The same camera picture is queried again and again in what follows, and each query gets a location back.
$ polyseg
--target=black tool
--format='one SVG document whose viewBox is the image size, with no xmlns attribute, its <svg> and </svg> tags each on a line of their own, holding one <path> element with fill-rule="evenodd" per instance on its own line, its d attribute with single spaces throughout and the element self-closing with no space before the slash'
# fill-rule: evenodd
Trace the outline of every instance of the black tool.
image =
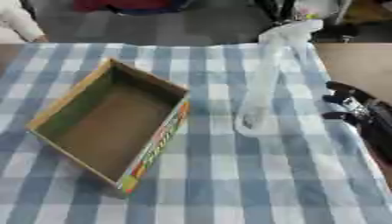
<svg viewBox="0 0 392 224">
<path fill-rule="evenodd" d="M 325 102 L 335 103 L 347 112 L 329 112 L 323 117 L 339 119 L 353 125 L 385 163 L 392 165 L 392 107 L 356 87 L 328 81 L 332 95 L 324 95 Z"/>
</svg>

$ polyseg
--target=spray bottle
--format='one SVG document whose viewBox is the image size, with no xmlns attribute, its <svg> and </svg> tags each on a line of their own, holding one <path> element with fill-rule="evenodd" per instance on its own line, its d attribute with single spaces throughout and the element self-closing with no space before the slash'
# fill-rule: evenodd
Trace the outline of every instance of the spray bottle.
<svg viewBox="0 0 392 224">
<path fill-rule="evenodd" d="M 307 42 L 312 37 L 311 33 L 322 27 L 322 20 L 307 20 L 284 24 L 259 36 L 259 43 L 266 47 L 253 78 L 248 82 L 248 92 L 235 118 L 234 125 L 238 132 L 248 137 L 263 133 L 263 124 L 271 110 L 279 78 L 278 66 L 284 47 L 291 46 L 298 55 L 300 64 L 306 65 Z"/>
</svg>

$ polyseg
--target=table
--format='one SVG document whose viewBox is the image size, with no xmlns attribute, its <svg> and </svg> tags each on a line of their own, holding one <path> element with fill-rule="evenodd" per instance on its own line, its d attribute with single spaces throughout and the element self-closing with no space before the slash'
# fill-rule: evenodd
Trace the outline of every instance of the table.
<svg viewBox="0 0 392 224">
<path fill-rule="evenodd" d="M 0 79 L 1 223 L 389 224 L 390 192 L 358 135 L 319 116 L 333 108 L 309 45 L 284 49 L 269 129 L 233 127 L 262 45 L 26 45 Z M 24 124 L 104 57 L 191 91 L 186 124 L 127 200 L 25 132 Z"/>
<path fill-rule="evenodd" d="M 0 77 L 22 48 L 23 45 L 0 45 Z"/>
<path fill-rule="evenodd" d="M 316 48 L 333 80 L 363 89 L 392 105 L 392 44 L 317 44 Z M 392 189 L 392 166 L 372 155 Z"/>
</svg>

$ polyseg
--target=red object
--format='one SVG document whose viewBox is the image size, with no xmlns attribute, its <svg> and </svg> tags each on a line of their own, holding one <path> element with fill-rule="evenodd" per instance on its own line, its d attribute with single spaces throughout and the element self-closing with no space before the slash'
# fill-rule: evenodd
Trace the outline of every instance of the red object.
<svg viewBox="0 0 392 224">
<path fill-rule="evenodd" d="M 148 10 L 164 8 L 171 0 L 73 0 L 73 8 L 77 11 L 96 11 L 110 4 L 124 10 Z"/>
</svg>

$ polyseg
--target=open cardboard box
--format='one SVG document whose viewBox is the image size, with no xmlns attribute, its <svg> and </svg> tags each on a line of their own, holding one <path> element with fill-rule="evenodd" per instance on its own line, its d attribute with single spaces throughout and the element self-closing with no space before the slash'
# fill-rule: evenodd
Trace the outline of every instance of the open cardboard box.
<svg viewBox="0 0 392 224">
<path fill-rule="evenodd" d="M 186 89 L 107 59 L 27 128 L 130 193 L 188 110 Z"/>
</svg>

